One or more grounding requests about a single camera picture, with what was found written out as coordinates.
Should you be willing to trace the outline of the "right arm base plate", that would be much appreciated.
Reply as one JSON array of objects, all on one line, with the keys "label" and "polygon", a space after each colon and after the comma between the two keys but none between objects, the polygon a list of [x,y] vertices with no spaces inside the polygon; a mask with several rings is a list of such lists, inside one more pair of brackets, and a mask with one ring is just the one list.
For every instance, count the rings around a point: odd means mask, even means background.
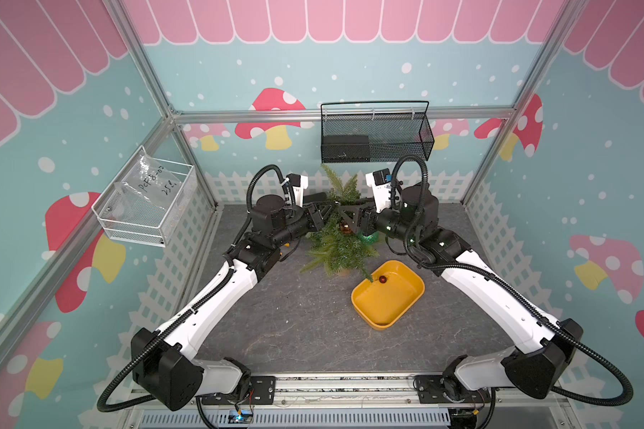
[{"label": "right arm base plate", "polygon": [[474,407],[484,406],[491,402],[488,389],[467,391],[442,375],[415,375],[415,389],[420,404],[465,404]]}]

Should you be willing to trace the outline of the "green glitter ball ornament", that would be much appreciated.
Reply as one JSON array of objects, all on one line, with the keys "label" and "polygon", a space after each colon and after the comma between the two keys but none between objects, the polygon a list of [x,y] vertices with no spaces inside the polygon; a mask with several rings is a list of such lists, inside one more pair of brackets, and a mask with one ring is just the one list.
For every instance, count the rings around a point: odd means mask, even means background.
[{"label": "green glitter ball ornament", "polygon": [[376,243],[379,240],[379,232],[372,232],[371,234],[359,236],[360,240],[367,244]]}]

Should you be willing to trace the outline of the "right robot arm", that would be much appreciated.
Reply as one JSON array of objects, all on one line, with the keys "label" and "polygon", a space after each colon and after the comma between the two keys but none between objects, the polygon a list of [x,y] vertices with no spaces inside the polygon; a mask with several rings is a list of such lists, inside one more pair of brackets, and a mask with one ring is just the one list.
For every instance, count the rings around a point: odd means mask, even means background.
[{"label": "right robot arm", "polygon": [[[461,402],[481,389],[515,388],[542,400],[549,393],[600,407],[631,401],[633,386],[613,363],[583,344],[583,330],[572,319],[559,320],[527,300],[500,278],[458,234],[438,223],[438,199],[429,191],[426,163],[402,157],[394,169],[366,177],[373,200],[351,206],[350,226],[400,241],[402,254],[434,273],[477,304],[512,340],[511,347],[479,357],[461,355],[440,376],[447,400]],[[615,377],[622,391],[596,398],[558,386],[562,373],[581,352]]]}]

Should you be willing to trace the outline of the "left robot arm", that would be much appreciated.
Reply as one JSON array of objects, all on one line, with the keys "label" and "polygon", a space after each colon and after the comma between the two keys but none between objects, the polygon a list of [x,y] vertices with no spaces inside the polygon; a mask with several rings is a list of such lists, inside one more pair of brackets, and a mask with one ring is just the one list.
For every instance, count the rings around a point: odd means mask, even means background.
[{"label": "left robot arm", "polygon": [[275,164],[260,169],[246,191],[247,216],[225,251],[213,279],[176,315],[154,331],[132,337],[130,362],[100,394],[97,409],[112,413],[157,400],[177,411],[191,400],[216,394],[240,407],[252,394],[252,372],[230,357],[198,359],[202,343],[271,269],[286,259],[281,249],[321,231],[339,202],[303,195],[303,179]]}]

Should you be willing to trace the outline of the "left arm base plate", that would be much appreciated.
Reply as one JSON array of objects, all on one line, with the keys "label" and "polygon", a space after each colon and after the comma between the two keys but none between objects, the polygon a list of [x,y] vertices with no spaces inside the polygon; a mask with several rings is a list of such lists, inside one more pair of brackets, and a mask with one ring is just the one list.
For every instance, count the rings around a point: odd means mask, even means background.
[{"label": "left arm base plate", "polygon": [[211,393],[200,402],[207,406],[250,407],[274,403],[277,379],[274,376],[251,376],[247,384],[238,385],[233,393]]}]

